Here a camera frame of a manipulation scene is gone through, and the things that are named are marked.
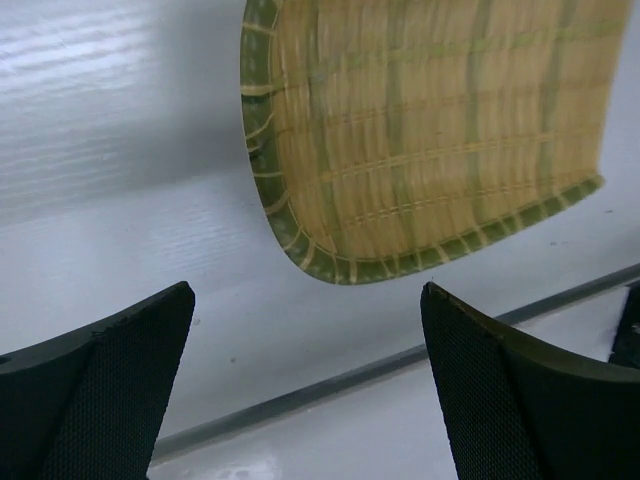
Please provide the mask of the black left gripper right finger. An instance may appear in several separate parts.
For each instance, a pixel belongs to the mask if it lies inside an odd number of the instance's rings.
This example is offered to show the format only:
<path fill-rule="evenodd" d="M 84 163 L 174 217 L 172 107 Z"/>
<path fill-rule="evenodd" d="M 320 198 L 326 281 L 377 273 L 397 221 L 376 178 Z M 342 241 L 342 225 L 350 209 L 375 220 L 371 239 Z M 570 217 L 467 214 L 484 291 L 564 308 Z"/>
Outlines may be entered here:
<path fill-rule="evenodd" d="M 420 307 L 459 478 L 638 477 L 637 284 L 606 361 L 504 324 L 434 283 Z"/>

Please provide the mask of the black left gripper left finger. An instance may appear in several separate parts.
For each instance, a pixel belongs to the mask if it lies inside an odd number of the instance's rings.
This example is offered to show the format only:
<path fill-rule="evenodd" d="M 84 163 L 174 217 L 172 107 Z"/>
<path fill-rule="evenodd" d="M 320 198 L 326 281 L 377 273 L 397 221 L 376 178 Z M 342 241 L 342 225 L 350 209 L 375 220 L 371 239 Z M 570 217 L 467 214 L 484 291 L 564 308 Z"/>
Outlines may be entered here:
<path fill-rule="evenodd" d="M 181 281 L 2 355 L 2 478 L 146 478 L 194 308 Z"/>

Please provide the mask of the woven bamboo tray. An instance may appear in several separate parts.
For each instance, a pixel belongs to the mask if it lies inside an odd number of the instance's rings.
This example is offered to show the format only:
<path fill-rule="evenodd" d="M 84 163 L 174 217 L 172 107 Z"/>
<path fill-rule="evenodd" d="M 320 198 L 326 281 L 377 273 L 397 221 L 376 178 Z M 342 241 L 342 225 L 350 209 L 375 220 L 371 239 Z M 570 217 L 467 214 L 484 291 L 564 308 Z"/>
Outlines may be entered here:
<path fill-rule="evenodd" d="M 358 285 L 438 267 L 603 185 L 629 1 L 250 1 L 240 95 L 272 232 Z"/>

